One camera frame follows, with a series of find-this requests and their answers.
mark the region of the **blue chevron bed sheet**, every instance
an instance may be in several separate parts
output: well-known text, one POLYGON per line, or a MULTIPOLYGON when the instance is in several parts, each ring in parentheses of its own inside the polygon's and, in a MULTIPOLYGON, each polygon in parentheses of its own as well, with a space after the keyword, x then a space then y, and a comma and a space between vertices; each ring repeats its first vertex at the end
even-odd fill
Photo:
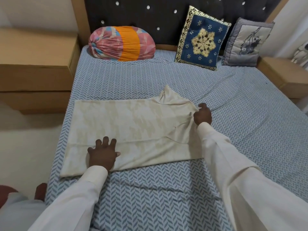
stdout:
MULTIPOLYGON (((259 70, 221 66, 210 71, 175 63, 175 52, 135 62, 93 58, 82 50, 52 165, 46 203, 79 177, 59 177, 74 100, 140 99, 168 84, 195 105, 206 102, 213 127, 263 173, 308 202, 308 117, 259 70)), ((232 230, 203 160, 111 173, 94 208, 99 230, 232 230)))

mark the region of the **hand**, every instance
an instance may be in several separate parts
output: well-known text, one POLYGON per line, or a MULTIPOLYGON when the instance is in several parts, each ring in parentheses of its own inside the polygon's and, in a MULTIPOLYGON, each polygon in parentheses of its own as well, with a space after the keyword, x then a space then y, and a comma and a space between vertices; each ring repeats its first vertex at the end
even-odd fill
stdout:
POLYGON ((198 125, 202 122, 212 123, 212 113, 210 109, 206 106, 206 103, 201 103, 198 105, 200 107, 199 111, 193 114, 193 120, 198 125))
POLYGON ((103 166, 108 172, 112 169, 116 157, 120 155, 116 152, 116 139, 112 139, 109 143, 109 138, 105 136, 103 142, 101 140, 95 141, 95 149, 89 147, 88 153, 90 156, 89 167, 93 165, 103 166))

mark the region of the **floor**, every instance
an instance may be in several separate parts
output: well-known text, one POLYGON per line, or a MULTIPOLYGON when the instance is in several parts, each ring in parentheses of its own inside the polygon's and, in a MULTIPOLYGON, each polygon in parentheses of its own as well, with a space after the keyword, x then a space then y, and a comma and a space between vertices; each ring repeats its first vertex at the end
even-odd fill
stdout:
POLYGON ((28 198, 48 182, 64 114, 22 115, 0 103, 0 184, 28 198))

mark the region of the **embroidered cushion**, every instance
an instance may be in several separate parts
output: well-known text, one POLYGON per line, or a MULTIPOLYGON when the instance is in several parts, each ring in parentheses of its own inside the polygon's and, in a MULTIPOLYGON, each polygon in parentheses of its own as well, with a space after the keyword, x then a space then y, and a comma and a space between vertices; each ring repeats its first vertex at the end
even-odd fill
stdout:
POLYGON ((96 58, 136 61, 152 58, 155 43, 146 31, 138 27, 101 27, 91 34, 89 51, 96 58))
POLYGON ((222 65, 256 66, 260 48, 274 24, 239 18, 227 41, 222 65))
POLYGON ((216 70, 220 46, 231 23, 215 19, 189 6, 175 62, 216 70))

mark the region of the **headboard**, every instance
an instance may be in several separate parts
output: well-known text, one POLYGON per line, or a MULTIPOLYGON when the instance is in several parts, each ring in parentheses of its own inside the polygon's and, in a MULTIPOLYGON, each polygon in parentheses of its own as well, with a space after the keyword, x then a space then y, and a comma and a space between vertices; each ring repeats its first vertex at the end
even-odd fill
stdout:
POLYGON ((147 31, 156 44, 164 45, 167 50, 176 50, 189 5, 217 19, 234 24, 239 17, 252 21, 272 22, 287 1, 72 0, 72 4, 83 45, 87 44, 90 33, 99 27, 136 26, 147 31))

